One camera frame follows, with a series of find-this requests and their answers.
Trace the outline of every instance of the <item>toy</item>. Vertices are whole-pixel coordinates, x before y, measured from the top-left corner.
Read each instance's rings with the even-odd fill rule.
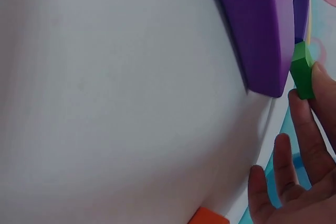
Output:
[[[282,96],[294,51],[292,0],[221,0],[249,89]]]
[[[310,0],[294,0],[295,43],[305,40],[309,30]]]
[[[311,21],[312,21],[311,0],[309,0],[309,17],[308,17],[308,28],[307,28],[307,34],[306,34],[307,45],[310,45],[310,40],[311,40]]]
[[[314,61],[311,58],[306,42],[295,45],[290,73],[294,79],[300,99],[313,99],[311,72]]]
[[[230,224],[230,222],[223,216],[200,207],[188,224]]]

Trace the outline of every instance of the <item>fingernail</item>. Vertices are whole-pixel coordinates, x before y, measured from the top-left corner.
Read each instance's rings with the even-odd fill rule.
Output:
[[[315,62],[314,67],[316,67],[318,71],[321,71],[321,72],[324,73],[324,74],[328,74],[328,73],[327,73],[327,70],[326,70],[325,67],[324,67],[324,65],[322,65],[322,64],[319,63],[318,61]]]
[[[313,66],[312,77],[313,79],[318,77],[318,78],[324,78],[326,80],[332,80],[332,78],[328,75],[327,70],[319,62],[315,62]]]

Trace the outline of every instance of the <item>finger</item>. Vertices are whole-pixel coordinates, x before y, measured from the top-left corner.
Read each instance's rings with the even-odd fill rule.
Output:
[[[300,100],[296,90],[289,93],[290,114],[298,137],[303,164],[312,185],[335,168],[307,100]]]
[[[280,134],[275,140],[273,167],[280,201],[283,205],[297,199],[306,190],[299,185],[292,160],[289,136]]]
[[[248,205],[255,224],[264,224],[276,210],[267,193],[264,170],[253,166],[248,179]]]
[[[320,120],[329,142],[336,150],[336,82],[331,79],[323,65],[315,63],[312,71],[315,99],[310,105]]]

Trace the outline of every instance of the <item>white surface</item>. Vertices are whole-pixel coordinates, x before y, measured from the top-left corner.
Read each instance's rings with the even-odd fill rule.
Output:
[[[202,203],[229,209],[271,99],[246,94],[214,0],[0,9],[0,223],[183,224]]]

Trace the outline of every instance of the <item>yellow block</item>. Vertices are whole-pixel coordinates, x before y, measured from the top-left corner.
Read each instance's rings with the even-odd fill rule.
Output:
[[[312,16],[311,16],[311,0],[309,0],[309,19],[308,19],[308,31],[307,31],[307,39],[306,42],[308,45],[310,45],[310,38],[311,38],[311,20],[312,20]]]

